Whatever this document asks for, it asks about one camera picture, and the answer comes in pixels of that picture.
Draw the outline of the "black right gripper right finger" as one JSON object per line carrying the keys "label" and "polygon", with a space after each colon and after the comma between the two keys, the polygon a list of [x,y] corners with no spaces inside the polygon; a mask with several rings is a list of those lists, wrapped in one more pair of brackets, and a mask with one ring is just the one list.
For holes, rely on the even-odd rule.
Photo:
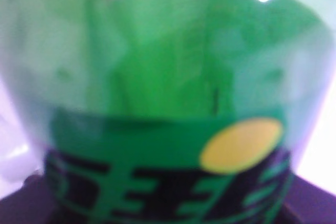
{"label": "black right gripper right finger", "polygon": [[280,210],[281,223],[335,223],[335,196],[294,176]]}

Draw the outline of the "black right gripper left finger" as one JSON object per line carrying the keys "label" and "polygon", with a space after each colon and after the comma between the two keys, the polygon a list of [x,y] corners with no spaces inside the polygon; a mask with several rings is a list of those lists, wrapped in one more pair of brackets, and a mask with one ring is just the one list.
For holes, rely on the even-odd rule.
{"label": "black right gripper left finger", "polygon": [[1,223],[60,223],[60,212],[44,175],[33,174],[18,191],[1,199]]}

